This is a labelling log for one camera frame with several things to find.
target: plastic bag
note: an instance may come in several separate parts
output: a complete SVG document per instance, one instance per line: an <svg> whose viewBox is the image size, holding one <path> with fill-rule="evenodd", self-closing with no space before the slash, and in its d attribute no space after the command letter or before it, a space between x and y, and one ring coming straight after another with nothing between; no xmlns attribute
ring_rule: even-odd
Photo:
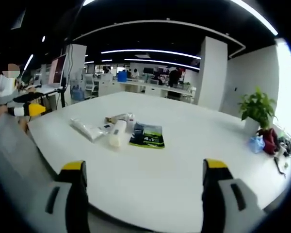
<svg viewBox="0 0 291 233"><path fill-rule="evenodd" d="M251 151L255 154L261 152L265 147L265 142L263 136L254 136L249 140L249 147Z"/></svg>
<svg viewBox="0 0 291 233"><path fill-rule="evenodd" d="M85 125L79 119L71 119L71 126L80 131L93 143L97 138L108 134L113 128L113 124L106 124L102 127Z"/></svg>

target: window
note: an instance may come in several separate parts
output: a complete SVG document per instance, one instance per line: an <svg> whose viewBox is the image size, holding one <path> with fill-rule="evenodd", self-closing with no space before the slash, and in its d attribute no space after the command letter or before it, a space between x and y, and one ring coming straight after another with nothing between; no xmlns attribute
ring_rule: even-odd
<svg viewBox="0 0 291 233"><path fill-rule="evenodd" d="M277 40L279 92L273 123L291 136L291 51L284 40Z"/></svg>

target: ceiling light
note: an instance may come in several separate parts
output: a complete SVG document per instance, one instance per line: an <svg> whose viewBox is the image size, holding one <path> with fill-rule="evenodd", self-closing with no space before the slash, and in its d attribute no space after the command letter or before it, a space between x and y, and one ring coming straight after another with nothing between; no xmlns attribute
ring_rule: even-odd
<svg viewBox="0 0 291 233"><path fill-rule="evenodd" d="M162 53L175 54L175 55L180 55L180 56L185 56L185 57L192 57L194 59L201 59L200 57L188 55L181 52L171 52L171 51L163 51L163 50L112 50L112 51L101 52L101 54L113 53L113 52L162 52Z"/></svg>
<svg viewBox="0 0 291 233"><path fill-rule="evenodd" d="M157 62L157 63L165 63L165 64L171 64L171 65L176 65L176 66L180 66L180 67L187 67L187 68L191 68L191 69L197 69L197 70L200 70L200 68L197 68L197 67L187 66L187 65L178 64L178 63L173 63L173 62L163 62L163 61L146 60L146 59L125 59L125 61L136 61L136 62Z"/></svg>
<svg viewBox="0 0 291 233"><path fill-rule="evenodd" d="M86 6L87 4L90 4L93 1L95 1L95 0L85 0L85 2L83 3L83 6Z"/></svg>
<svg viewBox="0 0 291 233"><path fill-rule="evenodd" d="M27 69L27 67L28 67L28 65L29 65L29 63L30 63L30 61L31 61L32 58L33 58L33 54L30 55L30 57L29 57L26 65L25 65L24 71Z"/></svg>
<svg viewBox="0 0 291 233"><path fill-rule="evenodd" d="M237 5L241 6L246 11L250 12L255 18L257 18L265 27L268 28L274 35L278 35L276 29L255 9L249 6L247 3L243 2L242 0L231 0L232 2L236 3Z"/></svg>

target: office desk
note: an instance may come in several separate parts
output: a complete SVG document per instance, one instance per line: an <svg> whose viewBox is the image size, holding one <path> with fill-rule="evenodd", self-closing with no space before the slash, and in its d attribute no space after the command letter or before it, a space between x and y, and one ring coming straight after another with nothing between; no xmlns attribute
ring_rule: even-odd
<svg viewBox="0 0 291 233"><path fill-rule="evenodd" d="M91 143L69 126L70 118L96 126L106 116L133 112L137 121L161 125L162 150L129 145L119 150L107 137ZM121 92L68 106L29 122L43 156L59 173L68 162L85 160L89 202L130 224L158 232L201 232L203 159L224 161L266 207L287 186L272 157L253 154L244 122L220 112L164 98Z"/></svg>
<svg viewBox="0 0 291 233"><path fill-rule="evenodd" d="M102 81L100 79L94 79L94 82L99 82L99 89L102 87L102 90L99 91L99 96L104 96L108 94L114 94L117 92L125 91L125 86L141 86L145 87L145 94L152 96L166 97L168 91L180 93L185 96L192 97L192 93L187 90L182 90L178 88L172 88L168 86L160 86L150 83L142 83L138 81L127 81L127 82L118 82L116 80Z"/></svg>

